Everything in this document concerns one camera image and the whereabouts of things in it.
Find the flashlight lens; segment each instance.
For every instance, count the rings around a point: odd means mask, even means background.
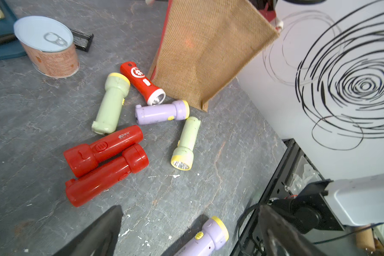
[[[152,102],[152,105],[156,105],[156,104],[158,104],[158,103],[161,102],[163,99],[164,99],[164,94],[160,94],[160,95],[158,95],[158,97],[156,97],[156,99],[154,99],[154,101]]]
[[[187,165],[186,163],[183,163],[183,162],[173,161],[172,164],[174,166],[176,166],[176,168],[181,169],[181,170],[188,170],[189,169],[189,165]]]

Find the light green flashlight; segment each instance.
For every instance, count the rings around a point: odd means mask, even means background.
[[[105,81],[105,95],[99,107],[97,118],[91,129],[98,134],[110,134],[118,125],[124,98],[128,95],[129,80],[119,73],[111,73]]]
[[[185,125],[180,135],[178,147],[174,150],[171,158],[171,164],[176,169],[188,171],[192,168],[193,147],[198,136],[201,121],[194,116],[185,121]]]

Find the lavender flashlight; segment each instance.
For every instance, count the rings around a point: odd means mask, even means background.
[[[166,120],[184,120],[189,117],[189,105],[185,100],[171,104],[135,106],[135,117],[139,125],[148,125]]]
[[[185,244],[174,256],[209,256],[222,248],[229,239],[228,230],[216,216],[207,220],[194,238]]]

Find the marble surface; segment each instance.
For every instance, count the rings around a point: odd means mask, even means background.
[[[124,217],[115,255],[173,255],[212,215],[230,233],[213,255],[229,255],[239,215],[260,198],[285,151],[237,81],[210,101],[208,113],[191,109],[202,120],[192,170],[169,163],[182,121],[145,125],[140,144],[150,165],[75,208],[65,195],[74,176],[63,151],[100,138],[91,124],[109,73],[125,61],[148,70],[167,3],[7,2],[18,17],[48,16],[95,37],[67,79],[40,74],[27,57],[0,61],[0,255],[51,255],[116,204]],[[144,100],[131,87],[118,129],[136,124],[136,104]]]

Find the white paper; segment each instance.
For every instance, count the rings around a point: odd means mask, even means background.
[[[280,37],[237,76],[325,178],[384,173],[384,0],[277,4]]]

